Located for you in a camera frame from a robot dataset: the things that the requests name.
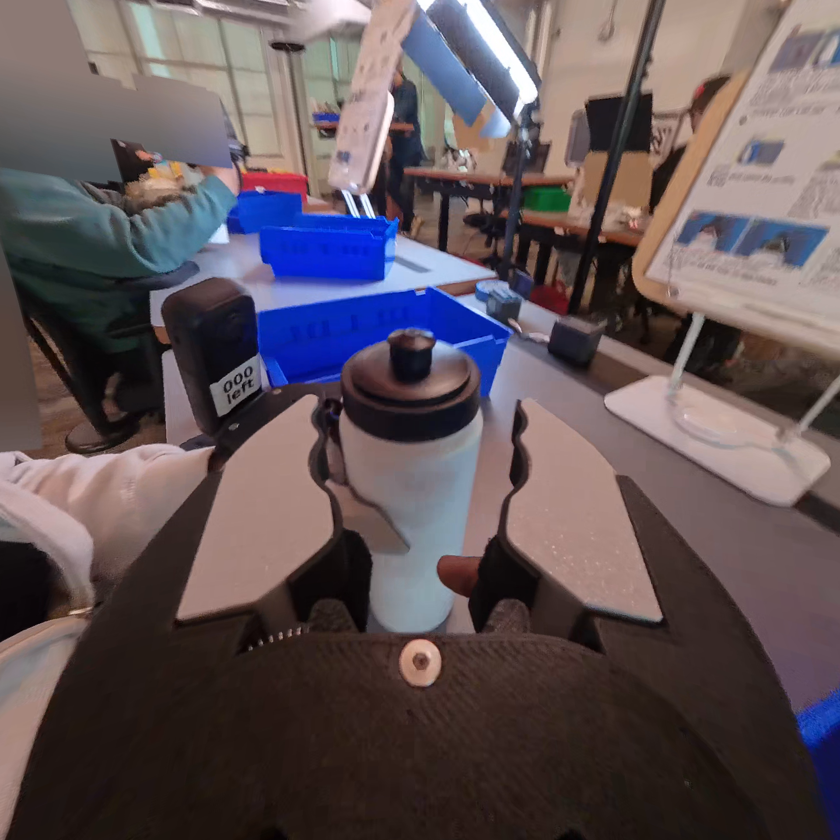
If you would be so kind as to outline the white plastic bottle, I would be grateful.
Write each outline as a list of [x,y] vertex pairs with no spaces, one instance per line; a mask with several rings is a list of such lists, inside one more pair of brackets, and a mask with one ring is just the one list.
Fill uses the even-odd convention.
[[437,565],[463,549],[482,431],[481,412],[455,434],[418,443],[374,437],[339,420],[350,488],[407,546],[381,538],[369,545],[371,612],[389,632],[430,632],[452,609],[455,595]]

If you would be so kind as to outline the black floor lamp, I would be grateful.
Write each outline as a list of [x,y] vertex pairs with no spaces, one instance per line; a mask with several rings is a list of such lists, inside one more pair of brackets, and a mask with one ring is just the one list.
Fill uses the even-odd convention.
[[312,162],[312,138],[301,57],[268,46],[266,62],[280,142],[281,167],[305,175],[308,186],[316,187],[318,179]]

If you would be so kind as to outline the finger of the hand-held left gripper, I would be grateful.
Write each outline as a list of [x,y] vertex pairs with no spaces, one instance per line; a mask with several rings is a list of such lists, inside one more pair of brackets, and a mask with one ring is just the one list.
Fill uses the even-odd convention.
[[326,487],[339,504],[344,527],[357,532],[372,555],[409,553],[408,541],[384,510],[360,497],[349,485],[327,482]]

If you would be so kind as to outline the black light stand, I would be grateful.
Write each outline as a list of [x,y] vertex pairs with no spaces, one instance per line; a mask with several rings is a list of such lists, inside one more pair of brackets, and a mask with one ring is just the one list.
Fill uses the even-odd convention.
[[497,267],[498,279],[507,280],[513,266],[513,240],[518,230],[522,209],[522,182],[524,177],[522,168],[524,164],[524,157],[530,144],[540,140],[542,124],[541,101],[539,98],[536,98],[531,103],[528,103],[523,107],[514,136],[514,141],[519,143],[518,171],[513,178],[511,178],[503,249],[500,262]]

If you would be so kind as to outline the printed instruction board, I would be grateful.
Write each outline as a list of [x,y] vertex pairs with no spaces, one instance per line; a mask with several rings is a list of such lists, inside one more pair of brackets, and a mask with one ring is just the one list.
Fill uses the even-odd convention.
[[838,358],[839,2],[791,2],[710,103],[633,259],[678,312]]
[[415,1],[386,1],[371,11],[329,167],[329,184],[343,196],[368,195],[375,184],[392,125],[393,78],[418,9]]

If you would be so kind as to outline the studio light panel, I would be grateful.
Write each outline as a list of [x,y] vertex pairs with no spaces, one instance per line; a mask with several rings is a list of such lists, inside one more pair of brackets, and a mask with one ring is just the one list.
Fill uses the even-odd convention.
[[454,119],[488,140],[534,132],[538,69],[492,2],[422,1],[402,42]]

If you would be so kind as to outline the black bottle lid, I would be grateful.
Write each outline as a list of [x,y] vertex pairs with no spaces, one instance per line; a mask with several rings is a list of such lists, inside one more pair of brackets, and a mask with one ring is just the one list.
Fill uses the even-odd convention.
[[399,329],[353,354],[340,375],[342,417],[362,432],[402,444],[449,438],[480,409],[480,369],[425,329]]

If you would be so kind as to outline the black tripod leg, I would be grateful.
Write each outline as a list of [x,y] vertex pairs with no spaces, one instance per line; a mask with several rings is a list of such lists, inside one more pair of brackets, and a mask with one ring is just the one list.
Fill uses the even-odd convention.
[[620,169],[623,153],[627,147],[627,140],[634,124],[637,105],[644,80],[648,73],[656,35],[665,6],[666,1],[650,1],[647,4],[644,23],[637,40],[633,64],[618,110],[602,180],[596,196],[590,225],[584,240],[581,259],[570,294],[568,313],[571,315],[578,314],[581,308],[586,281],[599,245],[599,237],[602,233],[606,209],[617,178],[617,173]]

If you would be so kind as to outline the wooden top desk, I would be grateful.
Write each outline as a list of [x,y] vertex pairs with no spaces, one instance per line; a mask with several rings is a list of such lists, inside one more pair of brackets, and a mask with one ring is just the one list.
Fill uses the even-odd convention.
[[479,202],[489,201],[496,209],[509,202],[514,179],[504,174],[483,172],[445,171],[432,167],[407,167],[405,175],[411,176],[420,189],[439,196],[437,219],[437,248],[448,250],[449,202],[460,197]]
[[[552,254],[567,251],[581,256],[588,234],[587,224],[578,224],[567,213],[523,210],[518,225],[517,257],[526,259],[530,245],[539,246],[533,281],[536,286],[544,286]],[[609,227],[598,235],[590,312],[607,314],[616,309],[621,269],[632,260],[643,238],[643,232],[625,226]]]

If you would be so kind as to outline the red plastic bin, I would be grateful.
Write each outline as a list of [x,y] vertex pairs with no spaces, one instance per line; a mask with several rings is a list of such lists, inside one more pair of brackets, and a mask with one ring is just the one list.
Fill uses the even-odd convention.
[[269,192],[298,194],[305,203],[309,195],[308,178],[295,172],[242,172],[244,191],[256,191],[260,188]]

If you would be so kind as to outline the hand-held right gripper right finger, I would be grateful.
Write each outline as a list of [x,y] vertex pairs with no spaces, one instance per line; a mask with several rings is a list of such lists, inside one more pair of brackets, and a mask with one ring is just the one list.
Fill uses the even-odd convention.
[[663,609],[614,468],[535,400],[520,400],[514,415],[511,491],[469,597],[475,630],[503,601],[525,605],[532,632],[567,640],[597,617],[660,626]]

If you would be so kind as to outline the blue plastic bin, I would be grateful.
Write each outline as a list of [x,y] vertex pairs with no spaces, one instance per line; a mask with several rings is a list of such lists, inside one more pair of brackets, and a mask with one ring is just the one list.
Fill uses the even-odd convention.
[[260,229],[259,252],[275,278],[383,281],[396,257],[398,222],[385,217],[299,213]]
[[242,191],[227,216],[227,231],[231,235],[252,235],[265,227],[291,226],[302,214],[304,197],[293,192]]
[[266,310],[257,323],[269,388],[337,382],[352,355],[395,330],[417,328],[476,362],[485,397],[512,336],[509,327],[437,288]]
[[796,715],[811,754],[832,838],[839,838],[839,688]]

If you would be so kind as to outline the person's left forearm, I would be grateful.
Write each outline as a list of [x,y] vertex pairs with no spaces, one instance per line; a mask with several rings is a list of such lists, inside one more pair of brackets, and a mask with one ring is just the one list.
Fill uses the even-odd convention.
[[101,600],[207,477],[213,453],[168,444],[53,459],[2,453],[2,540],[31,544],[72,596]]

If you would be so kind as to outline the person's right hand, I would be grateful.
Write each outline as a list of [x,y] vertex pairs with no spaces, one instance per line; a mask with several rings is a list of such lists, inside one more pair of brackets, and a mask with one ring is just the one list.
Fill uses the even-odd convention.
[[479,578],[481,558],[445,555],[437,562],[437,577],[458,596],[469,598]]

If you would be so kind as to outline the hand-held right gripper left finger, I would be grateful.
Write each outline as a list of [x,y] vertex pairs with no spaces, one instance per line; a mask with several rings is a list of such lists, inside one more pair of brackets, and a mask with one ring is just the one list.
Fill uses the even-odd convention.
[[219,474],[175,613],[179,624],[247,616],[266,641],[321,612],[363,633],[372,558],[329,485],[329,399],[291,394]]

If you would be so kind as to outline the black monitor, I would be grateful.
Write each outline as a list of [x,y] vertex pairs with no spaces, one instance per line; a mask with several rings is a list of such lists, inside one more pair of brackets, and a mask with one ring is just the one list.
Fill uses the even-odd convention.
[[[608,152],[610,150],[613,133],[619,123],[622,103],[623,96],[591,98],[585,103],[584,110],[590,136],[588,151]],[[643,91],[639,96],[626,139],[626,152],[650,152],[653,103],[653,92]]]
[[[525,153],[524,164],[522,168],[523,174],[539,174],[544,173],[547,164],[552,143],[535,141],[530,144]],[[506,152],[502,162],[502,173],[510,178],[518,171],[518,157],[519,157],[519,143],[516,141],[508,141]]]

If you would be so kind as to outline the grey tablet screen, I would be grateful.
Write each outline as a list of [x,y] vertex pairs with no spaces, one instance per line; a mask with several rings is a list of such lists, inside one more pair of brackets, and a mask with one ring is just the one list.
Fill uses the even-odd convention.
[[590,151],[591,135],[585,108],[575,110],[570,121],[570,129],[565,147],[564,162],[571,170],[582,167]]

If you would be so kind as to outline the dark grey case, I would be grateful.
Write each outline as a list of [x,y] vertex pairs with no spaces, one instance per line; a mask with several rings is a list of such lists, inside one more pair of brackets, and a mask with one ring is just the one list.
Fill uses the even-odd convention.
[[606,319],[560,316],[549,335],[547,351],[556,360],[587,368],[594,360],[607,323]]

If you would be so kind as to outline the grey charger case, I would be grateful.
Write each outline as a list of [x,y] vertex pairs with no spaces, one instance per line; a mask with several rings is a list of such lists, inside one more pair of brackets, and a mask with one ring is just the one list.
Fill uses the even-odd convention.
[[508,283],[510,290],[494,291],[486,302],[486,314],[508,324],[510,320],[519,319],[522,304],[529,301],[534,283],[530,274],[520,269],[513,270],[504,281]]

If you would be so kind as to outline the person's black shirt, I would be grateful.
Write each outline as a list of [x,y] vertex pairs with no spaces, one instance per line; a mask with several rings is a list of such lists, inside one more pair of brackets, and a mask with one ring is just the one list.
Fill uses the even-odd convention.
[[1,641],[49,619],[53,567],[26,542],[1,542]]

